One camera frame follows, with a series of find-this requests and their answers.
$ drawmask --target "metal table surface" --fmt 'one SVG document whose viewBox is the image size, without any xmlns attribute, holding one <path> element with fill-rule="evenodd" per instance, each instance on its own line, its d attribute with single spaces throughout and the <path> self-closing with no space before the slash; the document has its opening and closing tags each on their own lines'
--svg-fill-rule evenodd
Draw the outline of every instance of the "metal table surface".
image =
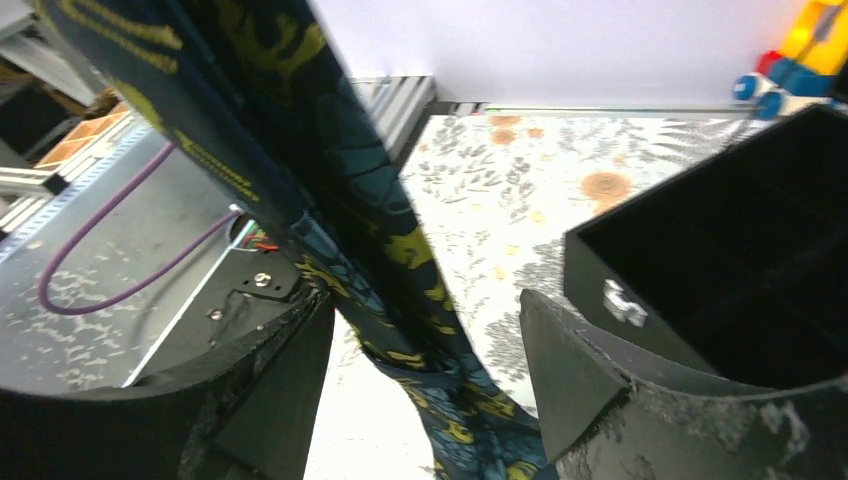
<svg viewBox="0 0 848 480">
<path fill-rule="evenodd" d="M 150 133 L 72 205 L 0 263 L 0 385 L 59 393 L 121 385 L 228 246 L 215 236 L 185 263 L 130 299 L 64 317 L 36 298 L 41 271 L 103 203 L 164 145 Z M 171 157 L 71 253 L 53 280 L 53 300 L 81 306 L 143 280 L 227 213 L 228 199 L 182 153 Z"/>
</svg>

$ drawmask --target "colorful plastic toy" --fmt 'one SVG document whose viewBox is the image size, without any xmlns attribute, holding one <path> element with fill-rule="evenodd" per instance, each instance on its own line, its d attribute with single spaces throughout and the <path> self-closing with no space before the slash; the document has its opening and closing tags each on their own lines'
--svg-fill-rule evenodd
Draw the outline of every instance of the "colorful plastic toy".
<svg viewBox="0 0 848 480">
<path fill-rule="evenodd" d="M 828 90 L 848 57 L 848 9 L 834 15 L 841 5 L 842 0 L 807 3 L 780 50 L 764 54 L 754 72 L 736 81 L 734 98 L 757 102 L 757 117 L 766 120 L 813 103 L 833 102 Z M 815 45 L 809 48 L 814 38 Z"/>
</svg>

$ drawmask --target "screw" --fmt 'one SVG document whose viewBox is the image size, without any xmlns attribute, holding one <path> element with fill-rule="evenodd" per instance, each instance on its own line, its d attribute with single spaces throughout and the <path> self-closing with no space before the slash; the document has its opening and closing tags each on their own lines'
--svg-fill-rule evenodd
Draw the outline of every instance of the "screw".
<svg viewBox="0 0 848 480">
<path fill-rule="evenodd" d="M 256 283 L 257 287 L 267 287 L 271 284 L 271 275 L 267 273 L 257 273 L 255 277 L 253 277 L 253 282 Z"/>
</svg>

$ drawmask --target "open black container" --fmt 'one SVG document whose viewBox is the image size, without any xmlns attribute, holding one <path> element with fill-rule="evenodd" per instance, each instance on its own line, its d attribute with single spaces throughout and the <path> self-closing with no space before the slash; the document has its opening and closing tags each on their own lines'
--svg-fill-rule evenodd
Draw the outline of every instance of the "open black container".
<svg viewBox="0 0 848 480">
<path fill-rule="evenodd" d="M 616 318 L 610 282 L 643 318 Z M 596 326 L 737 382 L 842 375 L 848 117 L 810 107 L 569 231 L 564 293 Z"/>
</svg>

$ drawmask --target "floral tablecloth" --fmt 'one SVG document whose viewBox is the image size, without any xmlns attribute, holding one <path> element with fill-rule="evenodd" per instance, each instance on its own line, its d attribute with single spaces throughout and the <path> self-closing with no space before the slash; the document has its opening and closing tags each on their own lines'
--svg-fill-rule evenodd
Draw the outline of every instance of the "floral tablecloth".
<svg viewBox="0 0 848 480">
<path fill-rule="evenodd" d="M 433 117 L 402 177 L 474 347 L 535 413 L 524 288 L 564 300 L 563 233 L 707 158 L 737 120 Z M 750 128 L 761 128 L 752 124 Z M 355 408 L 367 401 L 372 408 Z M 338 318 L 306 480 L 431 479 L 411 402 Z"/>
</svg>

